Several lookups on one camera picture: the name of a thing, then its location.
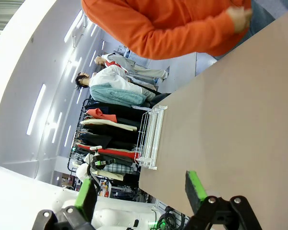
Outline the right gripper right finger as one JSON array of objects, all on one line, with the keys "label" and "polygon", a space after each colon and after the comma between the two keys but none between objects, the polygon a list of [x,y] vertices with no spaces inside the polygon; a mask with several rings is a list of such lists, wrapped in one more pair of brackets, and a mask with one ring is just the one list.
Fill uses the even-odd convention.
[{"label": "right gripper right finger", "polygon": [[185,192],[193,211],[186,230],[210,230],[214,225],[226,230],[262,229],[246,197],[238,195],[227,201],[208,195],[195,171],[185,174]]}]

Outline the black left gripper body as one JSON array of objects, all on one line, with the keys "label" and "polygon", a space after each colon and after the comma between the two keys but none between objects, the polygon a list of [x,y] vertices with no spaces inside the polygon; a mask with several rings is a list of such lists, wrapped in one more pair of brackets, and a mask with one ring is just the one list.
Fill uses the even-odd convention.
[{"label": "black left gripper body", "polygon": [[107,165],[115,163],[113,157],[107,155],[93,155],[91,154],[91,167],[92,168],[104,168]]}]

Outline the person's left hand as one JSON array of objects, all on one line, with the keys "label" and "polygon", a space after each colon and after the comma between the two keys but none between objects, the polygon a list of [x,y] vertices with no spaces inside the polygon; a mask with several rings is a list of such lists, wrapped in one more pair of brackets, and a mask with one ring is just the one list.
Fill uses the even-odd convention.
[{"label": "person's left hand", "polygon": [[234,32],[240,33],[249,27],[252,18],[252,9],[244,7],[229,7],[226,13],[231,18],[234,24]]}]

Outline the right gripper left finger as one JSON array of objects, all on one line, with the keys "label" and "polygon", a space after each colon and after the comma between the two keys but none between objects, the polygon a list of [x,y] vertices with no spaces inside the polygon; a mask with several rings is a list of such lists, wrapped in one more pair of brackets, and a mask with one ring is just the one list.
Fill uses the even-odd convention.
[{"label": "right gripper left finger", "polygon": [[34,230],[93,230],[91,224],[97,202],[94,182],[85,179],[73,206],[62,208],[57,213],[44,209],[38,212]]}]

